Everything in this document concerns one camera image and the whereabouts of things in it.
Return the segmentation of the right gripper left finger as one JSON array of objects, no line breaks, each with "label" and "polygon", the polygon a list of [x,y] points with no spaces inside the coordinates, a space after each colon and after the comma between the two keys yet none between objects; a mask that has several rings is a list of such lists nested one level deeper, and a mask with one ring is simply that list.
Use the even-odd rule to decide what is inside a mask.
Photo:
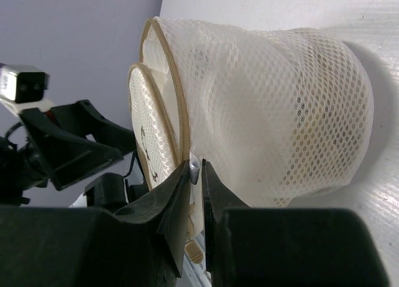
[{"label": "right gripper left finger", "polygon": [[2,286],[174,286],[183,269],[190,168],[110,213],[1,208]]}]

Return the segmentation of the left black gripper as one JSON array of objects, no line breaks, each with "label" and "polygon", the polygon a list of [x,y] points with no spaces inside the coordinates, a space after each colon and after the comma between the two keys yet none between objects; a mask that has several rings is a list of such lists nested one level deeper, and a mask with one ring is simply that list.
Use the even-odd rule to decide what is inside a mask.
[{"label": "left black gripper", "polygon": [[1,137],[1,205],[27,205],[26,190],[49,180],[63,190],[137,149],[133,130],[106,119],[89,100],[47,112],[26,109],[21,120],[31,141],[22,148],[10,141],[20,122]]}]

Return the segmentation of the aluminium mounting rail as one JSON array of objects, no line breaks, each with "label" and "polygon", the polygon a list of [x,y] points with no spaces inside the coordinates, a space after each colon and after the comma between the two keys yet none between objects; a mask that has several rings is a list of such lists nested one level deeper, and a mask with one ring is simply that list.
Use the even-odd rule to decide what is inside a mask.
[{"label": "aluminium mounting rail", "polygon": [[177,286],[212,286],[211,275],[206,271],[204,230],[188,240],[183,260],[183,275]]}]

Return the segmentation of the white mesh laundry bag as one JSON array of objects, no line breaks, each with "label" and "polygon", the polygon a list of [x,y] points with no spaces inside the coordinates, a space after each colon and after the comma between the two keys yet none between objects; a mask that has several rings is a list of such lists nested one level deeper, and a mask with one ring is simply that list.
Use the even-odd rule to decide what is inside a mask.
[{"label": "white mesh laundry bag", "polygon": [[372,131],[365,69],[342,41],[312,28],[154,17],[128,88],[150,188],[195,156],[252,206],[348,185]]}]

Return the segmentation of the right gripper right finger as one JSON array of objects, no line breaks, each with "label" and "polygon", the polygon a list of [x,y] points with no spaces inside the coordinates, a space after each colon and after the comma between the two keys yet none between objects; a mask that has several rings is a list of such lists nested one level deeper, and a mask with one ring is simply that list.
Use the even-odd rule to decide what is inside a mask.
[{"label": "right gripper right finger", "polygon": [[213,286],[388,286],[362,219],[340,208],[252,208],[202,171],[206,269]]}]

